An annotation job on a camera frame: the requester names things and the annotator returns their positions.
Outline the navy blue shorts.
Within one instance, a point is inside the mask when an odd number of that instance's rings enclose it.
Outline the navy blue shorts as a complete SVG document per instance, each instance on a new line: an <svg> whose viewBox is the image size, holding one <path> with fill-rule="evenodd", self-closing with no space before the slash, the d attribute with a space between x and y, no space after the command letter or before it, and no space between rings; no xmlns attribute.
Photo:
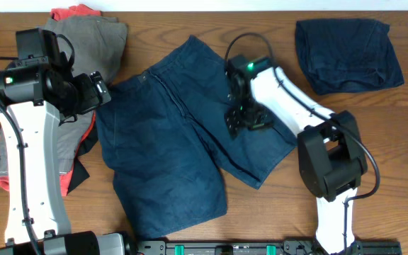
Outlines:
<svg viewBox="0 0 408 255"><path fill-rule="evenodd" d="M231 137L224 60L191 36L160 62L110 88L96 112L103 160L140 239L156 239L225 215L222 172L260 188L295 149L281 121Z"/></svg>

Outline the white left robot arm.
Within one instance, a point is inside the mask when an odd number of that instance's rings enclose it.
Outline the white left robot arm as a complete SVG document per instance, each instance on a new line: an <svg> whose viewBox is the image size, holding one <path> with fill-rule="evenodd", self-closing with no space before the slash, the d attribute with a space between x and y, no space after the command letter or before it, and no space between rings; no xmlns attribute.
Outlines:
<svg viewBox="0 0 408 255"><path fill-rule="evenodd" d="M124 254L119 233L72 232L60 186L57 132L63 120L110 101L99 72L72 76L46 64L0 71L9 214L0 254Z"/></svg>

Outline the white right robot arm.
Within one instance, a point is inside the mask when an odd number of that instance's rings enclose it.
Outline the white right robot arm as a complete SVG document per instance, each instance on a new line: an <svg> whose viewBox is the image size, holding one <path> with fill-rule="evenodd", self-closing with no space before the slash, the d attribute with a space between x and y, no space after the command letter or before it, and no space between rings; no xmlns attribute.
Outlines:
<svg viewBox="0 0 408 255"><path fill-rule="evenodd" d="M353 203L368 166L356 143L355 118L319 105L294 85L267 57L227 60L229 94L235 99L225 113L231 137L242 129L270 128L280 120L297 139L299 172L317 200L318 227L313 253L359 254L352 232Z"/></svg>

